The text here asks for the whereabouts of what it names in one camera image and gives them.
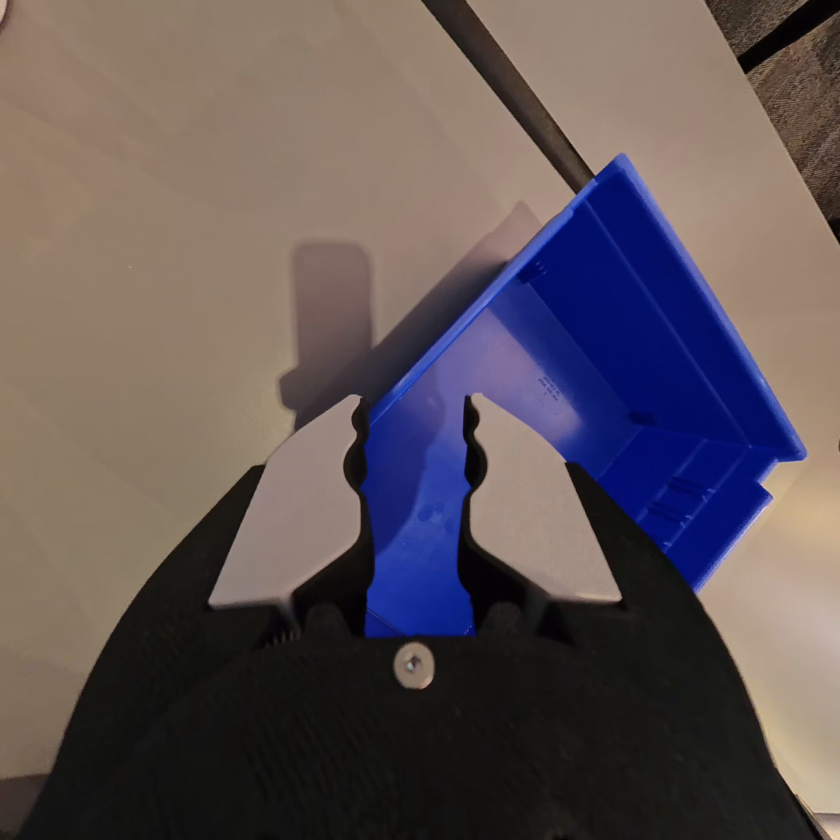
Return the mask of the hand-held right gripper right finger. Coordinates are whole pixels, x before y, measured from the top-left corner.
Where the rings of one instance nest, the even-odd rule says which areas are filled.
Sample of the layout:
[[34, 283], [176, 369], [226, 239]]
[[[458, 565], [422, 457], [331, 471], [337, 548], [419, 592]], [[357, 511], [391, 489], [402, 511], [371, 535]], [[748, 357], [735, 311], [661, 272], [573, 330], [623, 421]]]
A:
[[617, 604], [622, 596], [562, 455], [523, 421], [476, 393], [465, 399], [467, 444], [458, 574], [468, 560], [553, 602]]

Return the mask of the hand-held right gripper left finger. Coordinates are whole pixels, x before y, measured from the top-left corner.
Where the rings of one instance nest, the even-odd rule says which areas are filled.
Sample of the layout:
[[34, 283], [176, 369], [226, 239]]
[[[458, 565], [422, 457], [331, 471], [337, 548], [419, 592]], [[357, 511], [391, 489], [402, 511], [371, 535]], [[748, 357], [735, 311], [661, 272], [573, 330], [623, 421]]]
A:
[[374, 551], [363, 493], [369, 407], [351, 394], [268, 457], [208, 604], [305, 611], [315, 600], [366, 609]]

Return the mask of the blue plastic bin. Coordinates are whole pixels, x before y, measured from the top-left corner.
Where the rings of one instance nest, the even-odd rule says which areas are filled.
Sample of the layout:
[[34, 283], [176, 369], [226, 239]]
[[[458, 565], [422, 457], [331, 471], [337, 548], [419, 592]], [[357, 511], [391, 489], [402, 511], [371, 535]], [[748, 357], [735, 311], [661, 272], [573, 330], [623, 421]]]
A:
[[644, 181], [603, 169], [378, 397], [365, 635], [474, 633], [457, 573], [467, 395], [581, 465], [698, 592], [806, 449]]

